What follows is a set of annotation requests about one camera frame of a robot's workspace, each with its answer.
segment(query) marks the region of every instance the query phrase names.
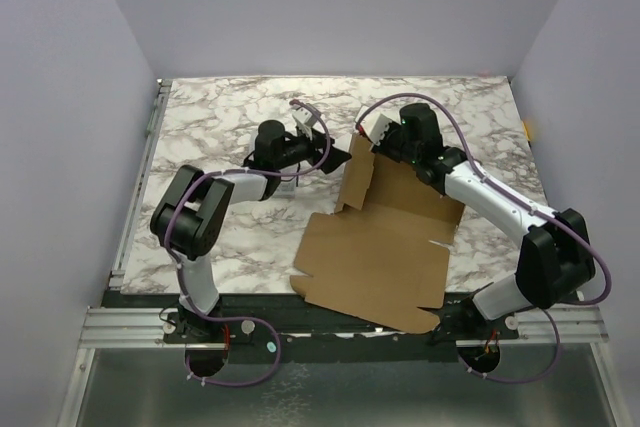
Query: cardboard piece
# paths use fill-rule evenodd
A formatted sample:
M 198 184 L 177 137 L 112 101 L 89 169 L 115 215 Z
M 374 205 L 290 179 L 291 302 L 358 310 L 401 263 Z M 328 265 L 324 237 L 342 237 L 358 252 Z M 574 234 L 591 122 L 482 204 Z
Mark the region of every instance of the cardboard piece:
M 335 214 L 313 214 L 291 287 L 311 304 L 408 333 L 439 323 L 449 250 L 464 205 L 354 135 Z

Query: flattened cardboard box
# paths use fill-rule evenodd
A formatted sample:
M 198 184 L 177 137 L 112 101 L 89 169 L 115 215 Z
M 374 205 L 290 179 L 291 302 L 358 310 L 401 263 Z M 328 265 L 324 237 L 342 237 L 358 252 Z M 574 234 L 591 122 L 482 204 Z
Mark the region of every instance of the flattened cardboard box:
M 408 333 L 439 323 L 449 250 L 464 205 L 354 135 L 333 215 L 311 216 L 291 287 L 311 304 Z

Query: marble tabletop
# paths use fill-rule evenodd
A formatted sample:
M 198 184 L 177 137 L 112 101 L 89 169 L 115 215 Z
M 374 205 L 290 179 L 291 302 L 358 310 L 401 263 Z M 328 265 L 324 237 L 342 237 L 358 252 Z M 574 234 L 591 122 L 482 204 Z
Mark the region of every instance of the marble tabletop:
M 289 100 L 314 104 L 338 138 L 353 131 L 356 115 L 387 95 L 420 92 L 448 106 L 474 156 L 495 177 L 531 199 L 546 203 L 509 83 L 505 77 L 247 77 L 176 80 L 167 104 L 122 292 L 177 293 L 175 267 L 149 232 L 149 220 L 177 168 L 204 171 L 239 166 L 260 122 L 278 119 L 293 130 Z M 381 108 L 396 116 L 404 105 Z M 459 145 L 438 112 L 445 143 Z M 216 284 L 223 293 L 290 293 L 293 259 L 313 212 L 331 213 L 342 169 L 301 178 L 295 199 L 231 206 L 211 252 Z M 447 291 L 468 292 L 512 272 L 518 250 L 470 208 L 465 209 L 451 247 Z

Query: wall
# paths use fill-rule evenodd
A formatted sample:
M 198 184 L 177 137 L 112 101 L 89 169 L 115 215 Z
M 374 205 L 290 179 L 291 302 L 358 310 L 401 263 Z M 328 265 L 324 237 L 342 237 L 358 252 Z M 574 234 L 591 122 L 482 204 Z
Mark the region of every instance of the wall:
M 117 0 L 159 77 L 513 75 L 557 0 Z
M 559 0 L 513 89 L 537 125 L 533 151 L 550 200 L 585 214 L 610 263 L 613 293 L 602 310 L 640 422 L 638 26 L 640 0 Z
M 0 0 L 0 425 L 55 425 L 157 90 L 114 0 Z

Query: cardboard box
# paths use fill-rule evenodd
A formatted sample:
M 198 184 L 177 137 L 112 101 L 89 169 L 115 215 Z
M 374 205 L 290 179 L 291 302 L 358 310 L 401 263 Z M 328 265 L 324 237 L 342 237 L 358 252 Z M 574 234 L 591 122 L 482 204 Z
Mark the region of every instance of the cardboard box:
M 464 205 L 354 135 L 335 214 L 311 216 L 291 287 L 311 304 L 408 333 L 439 323 L 449 250 Z

